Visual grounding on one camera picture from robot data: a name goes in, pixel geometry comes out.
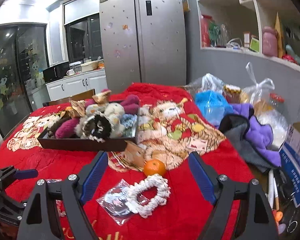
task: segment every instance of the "silver refrigerator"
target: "silver refrigerator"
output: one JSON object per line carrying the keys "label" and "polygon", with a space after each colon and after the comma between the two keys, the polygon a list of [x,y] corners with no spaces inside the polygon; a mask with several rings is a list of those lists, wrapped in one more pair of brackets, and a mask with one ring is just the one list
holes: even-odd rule
{"label": "silver refrigerator", "polygon": [[100,0],[100,28],[114,93],[132,82],[186,84],[182,0]]}

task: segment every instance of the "white mug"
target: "white mug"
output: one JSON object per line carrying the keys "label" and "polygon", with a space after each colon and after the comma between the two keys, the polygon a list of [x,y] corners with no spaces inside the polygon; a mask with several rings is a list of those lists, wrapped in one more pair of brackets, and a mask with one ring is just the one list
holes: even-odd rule
{"label": "white mug", "polygon": [[67,71],[67,76],[71,76],[71,75],[73,75],[74,74],[74,70],[73,69],[69,69],[68,71]]}

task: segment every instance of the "blue gripper pad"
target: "blue gripper pad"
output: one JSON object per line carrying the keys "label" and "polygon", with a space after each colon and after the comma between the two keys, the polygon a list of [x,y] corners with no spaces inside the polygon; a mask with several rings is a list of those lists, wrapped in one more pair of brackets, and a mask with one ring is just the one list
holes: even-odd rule
{"label": "blue gripper pad", "polygon": [[190,153],[188,164],[203,197],[215,205],[218,195],[218,174],[211,166],[203,162],[197,152]]}
{"label": "blue gripper pad", "polygon": [[16,171],[13,175],[15,179],[32,179],[38,177],[39,173],[36,169]]}
{"label": "blue gripper pad", "polygon": [[87,201],[92,199],[99,185],[99,182],[101,181],[103,173],[108,166],[108,154],[106,152],[99,152],[98,155],[99,154],[101,156],[99,157],[95,165],[91,168],[90,173],[82,184],[82,194],[80,197],[80,201],[82,204],[85,204]]}

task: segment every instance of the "white scrunchie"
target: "white scrunchie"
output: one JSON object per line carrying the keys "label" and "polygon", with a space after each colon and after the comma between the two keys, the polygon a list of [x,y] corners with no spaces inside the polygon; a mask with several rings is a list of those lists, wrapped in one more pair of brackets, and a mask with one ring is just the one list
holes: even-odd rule
{"label": "white scrunchie", "polygon": [[[170,196],[168,180],[159,174],[148,176],[145,180],[131,185],[127,191],[126,205],[129,210],[135,214],[139,213],[141,217],[147,218],[152,215],[152,211],[158,206],[164,206],[167,203],[167,197]],[[137,196],[152,187],[157,187],[157,195],[150,199],[147,205],[141,206],[137,201]]]}

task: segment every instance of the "red jar lid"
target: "red jar lid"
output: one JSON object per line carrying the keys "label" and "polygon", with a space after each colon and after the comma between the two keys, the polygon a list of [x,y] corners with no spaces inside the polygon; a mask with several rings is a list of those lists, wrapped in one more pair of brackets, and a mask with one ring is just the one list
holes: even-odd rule
{"label": "red jar lid", "polygon": [[278,96],[276,93],[270,93],[270,98],[278,101],[279,103],[284,103],[284,99]]}

